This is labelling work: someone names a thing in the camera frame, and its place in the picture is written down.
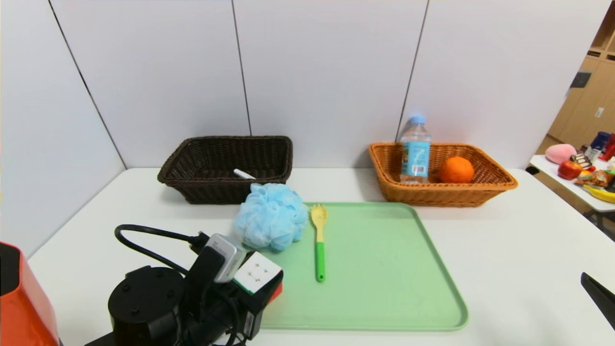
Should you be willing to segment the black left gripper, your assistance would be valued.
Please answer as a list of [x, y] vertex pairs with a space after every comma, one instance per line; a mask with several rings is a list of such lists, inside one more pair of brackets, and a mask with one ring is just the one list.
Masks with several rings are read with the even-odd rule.
[[227, 283], [209, 287], [205, 300], [209, 335], [218, 337], [236, 330], [235, 340], [252, 340], [260, 331], [264, 309], [283, 291], [283, 270], [255, 293]]

